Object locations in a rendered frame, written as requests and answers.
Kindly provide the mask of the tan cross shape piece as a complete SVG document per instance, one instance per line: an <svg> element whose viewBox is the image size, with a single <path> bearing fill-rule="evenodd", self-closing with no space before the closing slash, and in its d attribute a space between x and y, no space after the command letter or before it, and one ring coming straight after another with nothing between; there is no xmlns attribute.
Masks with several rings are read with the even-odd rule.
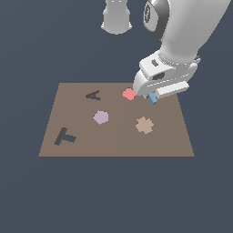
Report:
<svg viewBox="0 0 233 233"><path fill-rule="evenodd" d="M154 123L150 118L142 116L137 120L136 128L138 132L143 132L144 134L151 133L153 131Z"/></svg>

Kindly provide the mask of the pink pentagon piece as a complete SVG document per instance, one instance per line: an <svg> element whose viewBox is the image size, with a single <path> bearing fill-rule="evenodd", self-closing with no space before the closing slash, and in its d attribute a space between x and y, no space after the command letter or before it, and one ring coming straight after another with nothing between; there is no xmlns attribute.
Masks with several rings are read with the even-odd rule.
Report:
<svg viewBox="0 0 233 233"><path fill-rule="evenodd" d="M95 115L93 116L93 119L99 124L104 124L108 121L108 113L106 111L98 110Z"/></svg>

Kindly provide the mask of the small blue block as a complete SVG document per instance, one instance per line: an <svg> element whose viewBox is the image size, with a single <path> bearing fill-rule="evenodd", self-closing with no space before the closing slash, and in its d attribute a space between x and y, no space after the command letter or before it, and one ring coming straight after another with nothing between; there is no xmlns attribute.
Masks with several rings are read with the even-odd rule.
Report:
<svg viewBox="0 0 233 233"><path fill-rule="evenodd" d="M150 104L153 106L157 103L157 96L155 93L149 93L148 94L148 100L150 102Z"/></svg>

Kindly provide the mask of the red shape piece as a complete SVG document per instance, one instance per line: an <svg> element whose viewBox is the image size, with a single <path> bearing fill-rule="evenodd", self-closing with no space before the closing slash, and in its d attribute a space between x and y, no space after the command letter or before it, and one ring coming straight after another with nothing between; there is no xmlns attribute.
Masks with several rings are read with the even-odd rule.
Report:
<svg viewBox="0 0 233 233"><path fill-rule="evenodd" d="M128 100L133 100L136 95L135 91L129 87L122 93L122 96Z"/></svg>

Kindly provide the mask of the brown slotted board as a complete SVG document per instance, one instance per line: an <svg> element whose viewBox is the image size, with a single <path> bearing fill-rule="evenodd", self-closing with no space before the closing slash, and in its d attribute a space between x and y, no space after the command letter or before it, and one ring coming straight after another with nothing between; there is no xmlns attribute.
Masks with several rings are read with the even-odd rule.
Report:
<svg viewBox="0 0 233 233"><path fill-rule="evenodd" d="M122 96L130 83L61 83L39 152L40 157L193 157L177 96L155 105L141 96ZM108 113L99 125L93 116ZM150 118L153 131L138 132Z"/></svg>

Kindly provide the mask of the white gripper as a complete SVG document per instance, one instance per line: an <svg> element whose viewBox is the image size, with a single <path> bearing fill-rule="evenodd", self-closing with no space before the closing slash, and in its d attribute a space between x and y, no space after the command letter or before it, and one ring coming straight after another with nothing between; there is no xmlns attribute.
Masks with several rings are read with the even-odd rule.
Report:
<svg viewBox="0 0 233 233"><path fill-rule="evenodd" d="M149 93L155 93L157 98L172 96L189 88L187 81L194 75L195 66L179 69L172 66L151 66L146 72L140 68L133 84L138 96L147 99Z"/></svg>

